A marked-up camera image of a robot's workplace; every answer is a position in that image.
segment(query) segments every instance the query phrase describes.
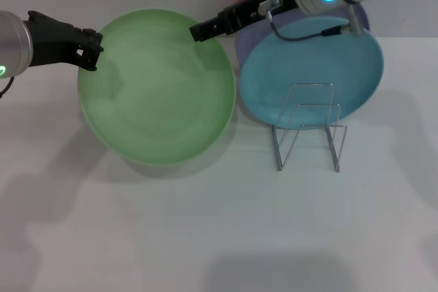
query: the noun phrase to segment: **metal wire stand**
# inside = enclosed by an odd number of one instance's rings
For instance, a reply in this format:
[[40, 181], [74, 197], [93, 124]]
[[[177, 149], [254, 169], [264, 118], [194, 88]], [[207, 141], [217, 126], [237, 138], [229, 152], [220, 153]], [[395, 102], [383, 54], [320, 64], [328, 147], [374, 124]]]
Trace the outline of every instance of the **metal wire stand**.
[[[330, 103], [327, 103], [327, 104], [296, 104], [294, 106], [294, 109], [292, 111], [291, 116], [289, 117], [289, 120], [287, 122], [286, 127], [284, 129], [282, 129], [283, 134], [282, 134], [282, 136], [280, 138], [280, 142], [279, 142], [279, 137], [277, 135], [277, 129], [281, 129], [281, 128], [279, 128], [278, 125], [280, 124], [281, 118], [283, 117], [283, 115], [286, 111], [287, 104], [289, 103], [289, 100], [291, 98], [291, 95], [293, 94], [293, 91], [296, 88], [308, 88], [308, 87], [326, 88], [326, 89], [330, 90], [331, 91]], [[331, 152], [331, 156], [333, 158], [333, 165], [335, 166], [335, 171], [336, 172], [341, 171], [340, 166], [339, 166], [339, 162], [341, 161], [342, 150], [344, 148], [344, 142], [345, 142], [345, 138], [347, 135], [348, 127], [346, 125], [339, 125], [339, 118], [341, 116], [342, 107], [339, 104], [333, 104], [334, 94], [335, 94], [335, 87], [331, 83], [296, 83], [296, 84], [292, 85], [292, 87], [289, 89], [289, 92], [287, 93], [287, 96], [286, 96], [285, 103], [284, 103], [283, 108], [279, 114], [279, 118], [278, 118], [276, 124], [272, 126], [272, 135], [274, 138], [274, 147], [275, 147], [275, 151], [276, 151], [276, 159], [277, 159], [279, 171], [283, 170], [287, 159], [289, 158], [290, 154], [292, 153], [292, 150], [294, 149], [295, 142], [296, 142], [298, 136], [300, 135], [300, 132], [303, 129], [318, 129], [318, 128], [324, 129], [326, 132], [327, 140], [328, 140], [328, 147], [329, 147], [329, 150]], [[299, 128], [296, 131], [294, 140], [292, 141], [292, 145], [290, 146], [284, 160], [282, 160], [280, 146], [285, 141], [286, 135], [291, 130], [291, 126], [294, 123], [294, 119], [296, 119], [295, 115], [296, 115], [297, 109], [300, 109], [303, 107], [326, 107], [328, 109], [327, 121], [325, 122], [325, 124], [299, 124], [298, 123]], [[336, 121], [335, 121], [336, 123], [330, 124], [331, 115], [332, 115], [332, 108], [334, 108], [334, 107], [337, 109], [337, 115], [336, 115]], [[334, 128], [333, 136], [331, 134], [331, 128]], [[342, 142], [341, 142], [341, 147], [339, 149], [339, 154], [336, 152], [336, 147], [335, 147], [336, 130], [338, 128], [344, 129], [344, 134], [342, 135]]]

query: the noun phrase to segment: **wire plate holder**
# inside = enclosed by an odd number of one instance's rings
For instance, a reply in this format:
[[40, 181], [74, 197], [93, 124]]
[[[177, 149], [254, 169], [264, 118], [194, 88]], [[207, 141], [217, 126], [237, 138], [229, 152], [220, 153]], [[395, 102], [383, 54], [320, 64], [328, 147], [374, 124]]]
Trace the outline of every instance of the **wire plate holder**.
[[[286, 128], [282, 129], [278, 126], [280, 125], [281, 119], [286, 112], [287, 104], [289, 103], [289, 100], [291, 99], [291, 96], [294, 93], [294, 90], [296, 90], [297, 88], [324, 88], [325, 90], [328, 90], [330, 92], [330, 103], [325, 103], [325, 104], [300, 104], [300, 103], [298, 103], [298, 104], [296, 104], [292, 110], [292, 114], [290, 115], [289, 120], [287, 121]], [[289, 92], [287, 93], [285, 102], [283, 104], [283, 108], [279, 114], [279, 118], [278, 118], [276, 124], [271, 126], [272, 127], [272, 136], [274, 138], [276, 160], [277, 160], [279, 171], [283, 170], [283, 168], [286, 164], [286, 161], [289, 159], [289, 156], [292, 153], [292, 150], [294, 149], [294, 145], [296, 143], [296, 140], [297, 140], [297, 138], [300, 135], [300, 132], [302, 130], [324, 129], [326, 136], [327, 136], [327, 140], [328, 140], [328, 148], [329, 148], [329, 150], [331, 152], [331, 156], [333, 158], [333, 165], [335, 166], [335, 171], [341, 172], [339, 162], [341, 161], [342, 150], [344, 149], [344, 143], [345, 143], [345, 138], [347, 135], [348, 127], [346, 125], [339, 124], [339, 118], [341, 116], [342, 107], [340, 104], [333, 104], [334, 95], [335, 95], [335, 86], [332, 83], [295, 83], [294, 85], [291, 86], [291, 88], [289, 89]], [[311, 108], [315, 108], [315, 107], [327, 108], [328, 116], [327, 116], [327, 121], [324, 124], [321, 124], [320, 122], [319, 123], [315, 122], [315, 124], [300, 124], [299, 122], [298, 122], [298, 124], [296, 123], [297, 110], [304, 109], [304, 108], [311, 109]], [[335, 124], [331, 124], [331, 116], [333, 114], [333, 111], [337, 111], [337, 112], [334, 112], [334, 113], [336, 113]], [[283, 144], [283, 142], [285, 141], [287, 134], [292, 130], [291, 127], [293, 124], [295, 124], [295, 126], [298, 125], [298, 129], [296, 129], [296, 134], [295, 134], [295, 137], [292, 141], [292, 145], [290, 146], [290, 148], [289, 148], [289, 150], [288, 150], [288, 152], [283, 160], [283, 158], [281, 156], [281, 152], [280, 152], [280, 147]], [[342, 142], [341, 142], [341, 146], [339, 149], [339, 154], [336, 152], [336, 147], [335, 147], [336, 130], [338, 128], [344, 129], [344, 134], [342, 135]], [[279, 134], [277, 134], [277, 131], [279, 129], [283, 131], [280, 138], [279, 138]]]

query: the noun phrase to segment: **white tabletop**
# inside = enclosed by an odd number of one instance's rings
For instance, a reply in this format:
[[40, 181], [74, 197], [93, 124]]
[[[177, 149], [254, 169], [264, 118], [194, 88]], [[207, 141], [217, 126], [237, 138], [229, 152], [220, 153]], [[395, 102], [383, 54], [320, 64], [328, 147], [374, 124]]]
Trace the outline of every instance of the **white tabletop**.
[[136, 167], [84, 123], [75, 68], [29, 69], [0, 101], [0, 291], [438, 291], [438, 39], [379, 41], [339, 174], [317, 131], [278, 173], [241, 104], [205, 156]]

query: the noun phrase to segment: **dish rack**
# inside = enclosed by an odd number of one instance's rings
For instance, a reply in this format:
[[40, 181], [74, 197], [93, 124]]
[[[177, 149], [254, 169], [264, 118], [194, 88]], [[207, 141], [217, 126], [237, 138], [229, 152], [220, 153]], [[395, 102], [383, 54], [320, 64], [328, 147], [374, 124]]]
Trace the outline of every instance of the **dish rack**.
[[[294, 92], [297, 89], [308, 89], [308, 88], [322, 88], [324, 90], [329, 91], [330, 93], [330, 102], [329, 103], [324, 103], [324, 104], [319, 104], [319, 103], [297, 103], [292, 107], [292, 113], [290, 114], [287, 124], [283, 125], [283, 128], [280, 127], [281, 125], [281, 121], [283, 116], [285, 115], [285, 112], [287, 110], [287, 105], [289, 104], [289, 101], [292, 97], [292, 95], [294, 94]], [[341, 172], [341, 168], [339, 166], [339, 162], [341, 161], [341, 155], [342, 155], [342, 150], [344, 149], [344, 144], [345, 144], [345, 138], [347, 135], [347, 130], [348, 127], [346, 125], [341, 125], [339, 124], [339, 118], [341, 116], [341, 110], [342, 107], [340, 104], [334, 104], [333, 103], [333, 97], [335, 95], [335, 86], [332, 83], [295, 83], [294, 85], [292, 85], [289, 89], [289, 92], [287, 93], [285, 102], [283, 104], [283, 108], [280, 111], [278, 120], [276, 122], [275, 125], [272, 125], [272, 136], [273, 136], [273, 140], [274, 140], [274, 147], [275, 147], [275, 155], [276, 155], [276, 160], [277, 160], [277, 165], [278, 165], [278, 170], [282, 171], [287, 160], [289, 159], [289, 156], [291, 155], [294, 146], [296, 145], [296, 140], [298, 139], [298, 136], [300, 135], [300, 132], [302, 130], [307, 130], [307, 129], [324, 129], [326, 136], [327, 136], [327, 140], [328, 140], [328, 149], [330, 150], [332, 159], [333, 159], [333, 165], [335, 166], [335, 171], [336, 172]], [[312, 109], [312, 108], [322, 108], [322, 109], [326, 109], [327, 112], [327, 119], [324, 120], [324, 123], [321, 124], [321, 122], [314, 122], [313, 124], [300, 124], [300, 123], [296, 123], [297, 117], [296, 117], [296, 113], [298, 110], [300, 109]], [[332, 115], [335, 114], [335, 124], [333, 124], [331, 118]], [[291, 128], [293, 127], [293, 125], [295, 124], [296, 127], [298, 127], [296, 129], [296, 133], [295, 136], [292, 140], [292, 144], [289, 148], [286, 148], [287, 152], [286, 155], [284, 156], [284, 159], [281, 155], [281, 146], [283, 145], [283, 143], [285, 143], [285, 138], [286, 136], [290, 133], [290, 131], [292, 130]], [[335, 138], [336, 138], [336, 132], [338, 129], [343, 129], [344, 130], [344, 134], [342, 135], [342, 142], [341, 142], [341, 146], [339, 148], [339, 152], [336, 151], [336, 147], [335, 147]]]

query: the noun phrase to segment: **green plate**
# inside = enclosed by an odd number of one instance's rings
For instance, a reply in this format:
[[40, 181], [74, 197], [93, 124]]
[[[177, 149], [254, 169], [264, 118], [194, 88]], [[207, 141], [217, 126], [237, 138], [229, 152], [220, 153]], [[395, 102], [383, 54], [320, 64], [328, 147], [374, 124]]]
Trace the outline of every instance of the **green plate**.
[[195, 24], [169, 10], [128, 13], [102, 29], [97, 71], [79, 70], [88, 123], [123, 157], [181, 163], [209, 148], [228, 125], [233, 67], [216, 39], [193, 41]]

